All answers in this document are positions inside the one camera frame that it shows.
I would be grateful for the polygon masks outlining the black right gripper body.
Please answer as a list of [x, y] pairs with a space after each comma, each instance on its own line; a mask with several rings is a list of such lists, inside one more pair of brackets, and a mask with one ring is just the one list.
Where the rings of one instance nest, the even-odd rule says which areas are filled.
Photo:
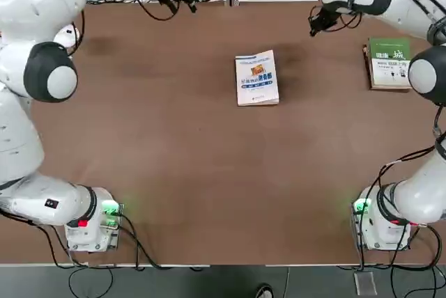
[[340, 13], [321, 6], [315, 18], [315, 27], [316, 29], [330, 29], [337, 24], [340, 17]]

